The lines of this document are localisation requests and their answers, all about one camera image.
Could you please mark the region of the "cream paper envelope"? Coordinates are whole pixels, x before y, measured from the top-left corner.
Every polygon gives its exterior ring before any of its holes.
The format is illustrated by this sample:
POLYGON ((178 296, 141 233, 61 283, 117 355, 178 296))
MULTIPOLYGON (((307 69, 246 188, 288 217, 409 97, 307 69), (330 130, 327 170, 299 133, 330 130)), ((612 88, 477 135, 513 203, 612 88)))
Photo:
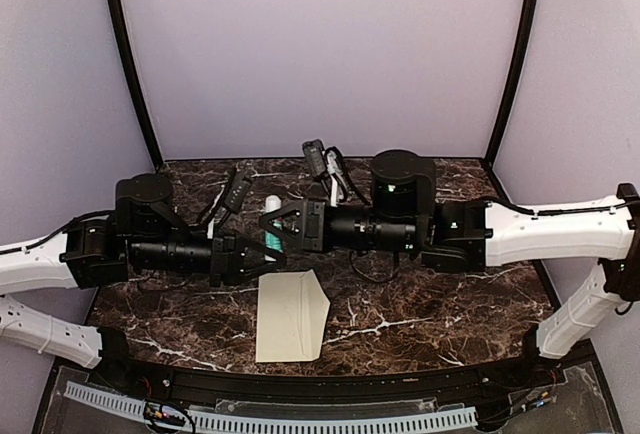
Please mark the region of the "cream paper envelope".
POLYGON ((265 274, 259 279, 258 363, 311 362, 320 357, 330 301, 314 271, 265 274))

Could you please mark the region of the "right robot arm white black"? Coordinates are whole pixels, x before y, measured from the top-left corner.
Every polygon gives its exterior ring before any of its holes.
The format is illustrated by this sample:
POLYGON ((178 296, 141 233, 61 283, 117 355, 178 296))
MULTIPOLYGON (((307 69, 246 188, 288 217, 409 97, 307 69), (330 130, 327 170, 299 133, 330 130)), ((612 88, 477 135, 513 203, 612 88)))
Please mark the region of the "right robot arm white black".
POLYGON ((433 160, 393 149, 372 159, 369 197, 349 205, 339 194, 343 174, 330 166, 328 152, 311 145, 305 157, 328 199, 303 199, 259 221, 297 250, 407 254, 444 273, 529 260, 595 260, 569 300, 527 333, 525 354, 510 367, 521 388, 534 386, 547 374, 549 359, 564 357, 608 314, 623 314, 639 301, 639 195, 630 183, 613 195, 569 204, 438 202, 433 160))

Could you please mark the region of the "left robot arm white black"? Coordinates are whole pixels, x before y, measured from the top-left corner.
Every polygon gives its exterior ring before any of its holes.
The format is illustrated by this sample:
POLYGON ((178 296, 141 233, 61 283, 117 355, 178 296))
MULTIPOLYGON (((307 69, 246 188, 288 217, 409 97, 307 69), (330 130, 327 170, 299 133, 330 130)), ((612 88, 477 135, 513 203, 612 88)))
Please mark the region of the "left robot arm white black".
POLYGON ((111 328, 66 322, 31 309, 15 294, 48 288, 90 289, 126 282, 132 271, 166 271, 208 277, 212 286, 234 286, 286 264, 283 253, 241 234, 207 233, 172 206, 173 185, 160 174, 119 181, 115 206, 78 216, 53 233, 1 249, 2 338, 69 360, 101 365, 120 390, 141 381, 128 358, 125 335, 111 328))

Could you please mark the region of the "black front table rail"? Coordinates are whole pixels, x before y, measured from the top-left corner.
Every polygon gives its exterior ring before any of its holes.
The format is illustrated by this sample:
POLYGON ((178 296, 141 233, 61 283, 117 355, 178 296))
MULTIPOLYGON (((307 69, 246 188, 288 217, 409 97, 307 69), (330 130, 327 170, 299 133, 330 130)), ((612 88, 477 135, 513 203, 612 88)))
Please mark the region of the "black front table rail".
POLYGON ((476 401, 504 397, 563 378, 561 362, 536 356, 530 346, 515 358, 443 370, 364 376, 276 376, 171 367, 128 355, 124 343, 89 372, 89 380, 127 395, 179 404, 221 400, 357 403, 437 398, 476 401))

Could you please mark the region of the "left black frame post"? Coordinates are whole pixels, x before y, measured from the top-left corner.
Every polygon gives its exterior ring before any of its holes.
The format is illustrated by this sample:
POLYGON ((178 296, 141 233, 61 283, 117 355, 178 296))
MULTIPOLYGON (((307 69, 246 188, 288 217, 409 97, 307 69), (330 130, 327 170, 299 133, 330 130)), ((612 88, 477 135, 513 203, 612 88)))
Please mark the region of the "left black frame post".
POLYGON ((136 121, 151 164, 155 170, 158 170, 163 166, 164 159, 144 98, 142 84, 127 29, 124 4, 122 0, 107 0, 107 5, 120 63, 136 121))

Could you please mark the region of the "black frame post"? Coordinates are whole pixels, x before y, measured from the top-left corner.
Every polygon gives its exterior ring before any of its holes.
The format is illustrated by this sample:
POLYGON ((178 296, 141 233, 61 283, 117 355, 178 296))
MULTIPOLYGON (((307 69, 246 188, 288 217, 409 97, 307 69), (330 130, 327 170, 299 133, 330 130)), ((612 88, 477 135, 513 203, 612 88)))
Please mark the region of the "black frame post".
POLYGON ((120 63, 136 121, 151 164, 155 170, 158 170, 163 166, 164 159, 144 98, 142 84, 127 29, 124 4, 122 0, 107 0, 107 5, 120 63))
POLYGON ((538 0, 522 0, 521 12, 496 119, 483 157, 488 169, 493 169, 504 140, 521 80, 538 0))

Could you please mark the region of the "right black frame post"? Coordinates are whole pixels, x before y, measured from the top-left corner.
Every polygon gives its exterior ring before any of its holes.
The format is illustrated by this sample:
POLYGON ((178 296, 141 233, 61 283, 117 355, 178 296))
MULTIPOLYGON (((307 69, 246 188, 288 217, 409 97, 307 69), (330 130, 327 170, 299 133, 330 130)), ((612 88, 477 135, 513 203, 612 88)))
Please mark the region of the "right black frame post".
POLYGON ((521 80, 538 0, 522 0, 521 12, 496 119, 483 157, 488 169, 493 169, 504 140, 521 80))

